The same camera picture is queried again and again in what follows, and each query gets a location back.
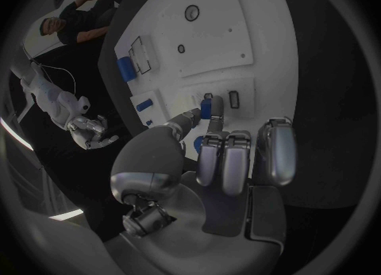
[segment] white robot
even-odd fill
[[[89,100],[84,96],[78,100],[72,93],[49,82],[44,77],[41,66],[31,62],[22,48],[19,49],[11,70],[20,78],[24,91],[36,97],[40,109],[47,112],[58,127],[70,131],[74,141],[83,149],[102,148],[119,138],[117,135],[103,138],[107,130],[106,118],[101,115],[94,120],[84,117],[90,108]]]

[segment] humanoid robot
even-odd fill
[[[80,147],[86,150],[102,148],[119,138],[117,135],[104,138],[108,128],[106,118],[101,115],[94,120],[85,117],[90,108],[89,100],[84,96],[78,100],[72,93],[45,79],[41,65],[30,61],[23,48],[15,58],[11,70],[20,78],[24,92],[33,94],[39,108],[47,112],[58,127],[69,131]]]
[[[131,206],[122,235],[164,273],[251,274],[258,265],[266,273],[286,237],[277,187],[295,176],[291,121],[272,118],[259,129],[249,178],[250,133],[223,131],[220,96],[211,99],[197,170],[183,172],[180,141],[200,118],[201,110],[192,109],[139,134],[121,150],[110,184],[114,197]],[[222,257],[226,247],[231,255]]]

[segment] round hole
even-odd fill
[[[184,48],[184,45],[180,44],[178,47],[177,47],[177,50],[180,54],[182,53],[185,53],[185,48]]]
[[[195,21],[200,14],[200,9],[196,5],[190,5],[185,10],[185,19],[189,22]]]

